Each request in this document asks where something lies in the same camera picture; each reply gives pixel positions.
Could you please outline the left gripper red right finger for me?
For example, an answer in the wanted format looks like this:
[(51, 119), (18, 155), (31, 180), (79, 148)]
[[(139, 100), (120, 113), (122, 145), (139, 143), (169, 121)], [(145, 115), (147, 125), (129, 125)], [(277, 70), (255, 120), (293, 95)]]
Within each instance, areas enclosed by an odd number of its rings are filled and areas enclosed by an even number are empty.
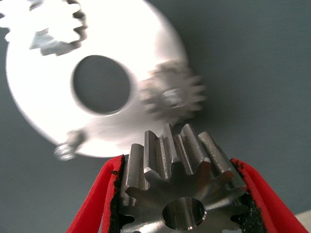
[(238, 216), (243, 233), (308, 232), (255, 168), (236, 158), (230, 161), (247, 186), (242, 200), (249, 209)]

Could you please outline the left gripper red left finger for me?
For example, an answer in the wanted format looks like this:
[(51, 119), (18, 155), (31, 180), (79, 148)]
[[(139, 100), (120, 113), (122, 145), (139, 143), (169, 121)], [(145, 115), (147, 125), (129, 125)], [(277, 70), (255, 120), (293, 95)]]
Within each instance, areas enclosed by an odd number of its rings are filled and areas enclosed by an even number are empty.
[(119, 233), (118, 201), (125, 156), (109, 159), (67, 229), (68, 233)]

